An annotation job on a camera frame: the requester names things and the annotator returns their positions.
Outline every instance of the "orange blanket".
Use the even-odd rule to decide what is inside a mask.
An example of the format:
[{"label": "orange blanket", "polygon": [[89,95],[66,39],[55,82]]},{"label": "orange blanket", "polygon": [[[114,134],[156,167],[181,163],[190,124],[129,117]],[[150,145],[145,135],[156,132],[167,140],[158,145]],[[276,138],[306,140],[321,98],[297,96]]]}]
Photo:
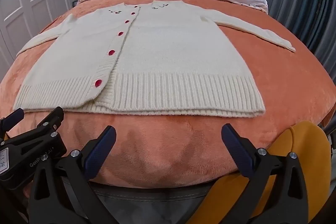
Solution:
[{"label": "orange blanket", "polygon": [[[98,8],[149,3],[152,0],[88,0],[69,13],[80,17]],[[265,13],[220,0],[183,0],[216,9],[291,42],[296,53],[251,34],[220,27],[249,66],[261,92],[266,114],[255,118],[198,116],[127,116],[90,113],[65,114],[59,132],[68,148],[82,148],[107,126],[117,130],[117,141],[96,182],[126,187],[175,187],[197,184],[236,169],[221,141],[221,127],[229,122],[256,147],[269,147],[289,126],[308,120],[327,122],[333,114],[336,87],[314,55],[284,26]],[[20,85],[33,64],[53,43],[46,42],[20,54],[0,84],[0,117],[8,115]],[[13,137],[34,128],[47,112],[27,113],[9,132]]]}]

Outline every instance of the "knit sweater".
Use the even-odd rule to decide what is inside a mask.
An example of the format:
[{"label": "knit sweater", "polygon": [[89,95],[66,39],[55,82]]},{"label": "knit sweater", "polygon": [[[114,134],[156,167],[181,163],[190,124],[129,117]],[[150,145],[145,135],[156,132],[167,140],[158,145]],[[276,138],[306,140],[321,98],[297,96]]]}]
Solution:
[{"label": "knit sweater", "polygon": [[32,38],[57,37],[27,74],[14,109],[253,117],[265,112],[245,61],[218,25],[295,51],[290,42],[183,1],[97,9]]}]

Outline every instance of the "red button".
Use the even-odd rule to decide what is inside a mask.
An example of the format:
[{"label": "red button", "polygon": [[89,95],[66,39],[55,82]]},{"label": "red button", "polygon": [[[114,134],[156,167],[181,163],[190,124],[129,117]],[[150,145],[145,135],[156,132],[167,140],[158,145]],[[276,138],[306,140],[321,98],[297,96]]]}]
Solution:
[{"label": "red button", "polygon": [[96,87],[99,87],[103,81],[101,79],[98,79],[96,83],[94,84]]}]

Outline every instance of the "metal screw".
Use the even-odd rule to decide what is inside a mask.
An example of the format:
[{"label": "metal screw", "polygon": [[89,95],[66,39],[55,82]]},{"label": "metal screw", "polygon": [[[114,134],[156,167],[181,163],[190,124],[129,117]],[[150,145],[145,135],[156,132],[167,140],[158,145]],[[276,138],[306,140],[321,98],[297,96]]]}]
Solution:
[{"label": "metal screw", "polygon": [[44,154],[41,156],[41,160],[46,160],[48,158],[48,155],[47,154]]},{"label": "metal screw", "polygon": [[267,151],[266,151],[266,149],[264,149],[264,148],[259,148],[259,149],[258,149],[258,154],[264,156],[264,155],[267,154]]},{"label": "metal screw", "polygon": [[289,153],[289,156],[292,158],[292,159],[296,159],[297,158],[297,154],[295,152],[290,152]]},{"label": "metal screw", "polygon": [[78,150],[73,150],[73,151],[71,151],[70,155],[72,157],[77,157],[79,155],[79,151]]}]

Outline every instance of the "blue gripper pad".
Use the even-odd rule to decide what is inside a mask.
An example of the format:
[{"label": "blue gripper pad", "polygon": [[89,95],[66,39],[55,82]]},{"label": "blue gripper pad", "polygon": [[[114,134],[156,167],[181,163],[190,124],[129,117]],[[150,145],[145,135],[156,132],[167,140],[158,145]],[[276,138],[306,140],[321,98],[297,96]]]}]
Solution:
[{"label": "blue gripper pad", "polygon": [[229,124],[222,127],[222,141],[228,149],[232,159],[236,163],[239,172],[247,178],[251,178],[254,174],[254,156],[251,155],[251,146],[248,139],[241,138],[234,128]]},{"label": "blue gripper pad", "polygon": [[98,172],[114,146],[116,139],[116,130],[112,126],[107,126],[97,139],[87,143],[91,148],[90,153],[83,162],[83,173],[87,180],[93,179],[98,175]]},{"label": "blue gripper pad", "polygon": [[10,131],[14,126],[23,120],[24,116],[25,113],[23,110],[18,108],[2,120],[2,128],[0,129],[2,129],[4,132]]}]

